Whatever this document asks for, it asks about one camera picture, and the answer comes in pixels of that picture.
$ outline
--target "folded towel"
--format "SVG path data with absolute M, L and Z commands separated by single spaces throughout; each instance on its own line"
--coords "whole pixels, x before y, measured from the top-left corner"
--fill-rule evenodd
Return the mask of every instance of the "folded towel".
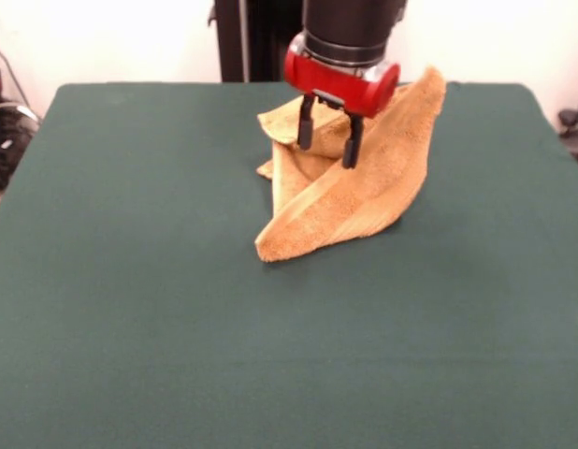
M 426 178 L 435 121 L 446 82 L 429 67 L 421 79 L 396 89 L 389 105 L 365 119 L 359 161 L 341 157 L 348 117 L 316 103 L 314 134 L 306 152 L 297 146 L 301 98 L 258 115 L 272 139 L 272 159 L 256 171 L 272 180 L 273 218 L 255 240 L 265 262 L 298 257 L 349 239 L 369 237 L 396 221 Z

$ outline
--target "white wall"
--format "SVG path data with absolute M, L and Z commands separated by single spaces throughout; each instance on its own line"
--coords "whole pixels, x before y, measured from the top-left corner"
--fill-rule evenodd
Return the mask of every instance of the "white wall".
M 578 107 L 578 0 L 409 0 L 388 53 L 405 79 L 521 82 L 549 121 Z
M 66 82 L 216 82 L 212 3 L 0 0 L 0 47 L 41 113 Z M 578 101 L 578 0 L 409 0 L 389 54 L 405 80 L 434 64 L 451 80 L 522 82 L 555 123 Z
M 213 0 L 0 0 L 0 48 L 45 113 L 69 82 L 220 81 Z M 15 93 L 3 74 L 7 92 Z

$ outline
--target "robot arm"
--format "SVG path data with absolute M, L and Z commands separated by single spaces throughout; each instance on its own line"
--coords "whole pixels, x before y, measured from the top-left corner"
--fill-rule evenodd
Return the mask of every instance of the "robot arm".
M 285 59 L 285 79 L 304 94 L 297 138 L 303 150 L 311 146 L 317 99 L 350 117 L 343 166 L 356 166 L 364 118 L 388 104 L 399 81 L 399 65 L 388 64 L 384 55 L 406 1 L 304 0 L 304 28 Z

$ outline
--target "orange towel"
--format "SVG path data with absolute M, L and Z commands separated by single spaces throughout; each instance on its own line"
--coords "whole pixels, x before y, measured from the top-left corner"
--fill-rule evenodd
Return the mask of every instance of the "orange towel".
M 311 148 L 297 145 L 301 98 L 260 114 L 272 139 L 272 159 L 256 171 L 272 180 L 273 218 L 255 240 L 259 257 L 274 262 L 391 225 L 411 205 L 426 178 L 428 151 L 446 82 L 433 67 L 397 88 L 375 119 L 365 120 L 357 167 L 341 157 L 350 133 L 341 111 L 316 103 Z

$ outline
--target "green table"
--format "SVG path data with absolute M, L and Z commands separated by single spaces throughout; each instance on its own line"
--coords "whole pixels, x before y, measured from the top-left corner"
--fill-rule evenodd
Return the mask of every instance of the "green table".
M 0 449 L 578 449 L 578 166 L 450 84 L 386 232 L 278 265 L 279 84 L 65 86 L 0 207 Z

